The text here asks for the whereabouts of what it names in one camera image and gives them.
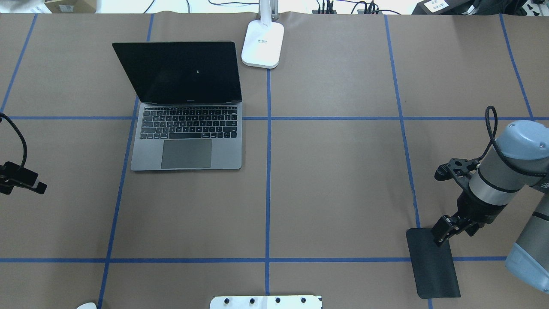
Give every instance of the black pad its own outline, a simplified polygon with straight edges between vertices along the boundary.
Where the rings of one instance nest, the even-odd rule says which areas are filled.
[[[409,229],[406,240],[417,295],[422,299],[461,297],[448,241],[437,247],[431,229]]]

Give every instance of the keyboard key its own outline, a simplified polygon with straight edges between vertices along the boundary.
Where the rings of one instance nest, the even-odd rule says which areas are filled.
[[[170,133],[171,139],[199,139],[202,133]]]

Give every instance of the white object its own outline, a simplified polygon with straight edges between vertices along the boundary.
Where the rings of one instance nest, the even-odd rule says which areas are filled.
[[[211,300],[210,309],[322,309],[322,297],[289,296],[218,296]]]
[[[432,0],[429,2],[425,2],[425,7],[431,11],[431,13],[435,13],[437,11],[440,11],[446,7],[448,7],[448,3],[444,0]]]
[[[516,242],[505,259],[505,267],[520,280],[549,294],[549,272]]]
[[[275,68],[280,60],[284,26],[271,20],[271,1],[260,0],[260,20],[248,25],[242,62],[251,67]]]
[[[83,304],[82,306],[78,307],[77,309],[97,309],[97,307],[94,303],[88,302],[88,303]]]

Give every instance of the wire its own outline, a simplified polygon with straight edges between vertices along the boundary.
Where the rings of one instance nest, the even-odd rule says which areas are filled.
[[[244,5],[257,4],[257,5],[259,5],[259,3],[249,3],[249,2],[224,2],[224,3],[213,3],[211,0],[208,0],[208,2],[210,2],[210,4],[213,4],[213,5],[225,5],[225,4],[244,4]]]
[[[6,116],[3,113],[0,113],[0,122],[2,121],[2,118],[8,121],[8,123],[12,126],[12,128],[15,130],[17,135],[19,135],[19,138],[21,139],[21,143],[23,143],[23,160],[21,161],[21,165],[17,170],[20,170],[25,166],[25,162],[27,161],[27,142],[25,141],[25,138],[23,137],[23,134],[21,134],[21,131],[17,128],[17,126],[13,123],[11,119],[9,119],[8,116]]]
[[[490,111],[492,111],[493,114],[494,114],[494,131],[493,132],[492,132],[492,128],[490,127]],[[509,160],[507,160],[507,158],[503,155],[503,152],[501,151],[500,147],[497,145],[496,139],[494,137],[494,134],[496,133],[496,129],[497,129],[496,108],[493,107],[493,106],[486,107],[484,117],[485,117],[485,121],[486,121],[486,129],[488,131],[488,135],[490,136],[490,143],[488,143],[488,147],[486,148],[487,150],[484,151],[483,155],[480,156],[480,158],[484,158],[484,156],[486,155],[486,153],[488,152],[488,150],[490,148],[490,145],[492,145],[494,147],[494,150],[496,151],[497,155],[500,157],[501,161],[503,161],[505,163],[505,165],[507,165],[507,167],[512,169],[513,171],[515,171],[519,174],[526,175],[526,176],[531,176],[531,177],[545,177],[547,175],[546,173],[533,173],[533,172],[529,172],[527,170],[520,169],[520,168],[514,166],[511,162],[509,162]]]
[[[356,6],[363,3],[364,4],[364,10],[366,10],[366,7],[368,6],[368,3],[366,3],[365,1],[358,1],[358,2],[354,2],[355,6],[352,8],[351,10],[351,14],[353,14],[353,12],[355,11],[356,9]]]
[[[153,0],[150,4],[149,4],[149,7],[145,10],[145,12],[143,12],[143,14],[145,14],[149,9],[150,7],[153,6],[153,3],[155,2],[156,0]]]
[[[396,13],[396,14],[398,14],[398,15],[402,15],[402,14],[400,14],[399,12],[395,12],[395,11],[393,11],[393,10],[375,10],[375,11],[371,11],[369,14],[375,14],[375,13],[377,13],[377,12],[384,12],[384,11],[393,12],[393,13]]]

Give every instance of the white label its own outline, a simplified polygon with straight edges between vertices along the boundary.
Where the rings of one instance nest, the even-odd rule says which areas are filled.
[[[60,5],[59,10],[63,13],[72,13],[74,12],[74,5]]]
[[[446,7],[448,7],[448,3],[444,0],[431,0],[429,2],[425,2],[425,7],[431,11],[431,13],[435,13],[436,11],[442,10]]]

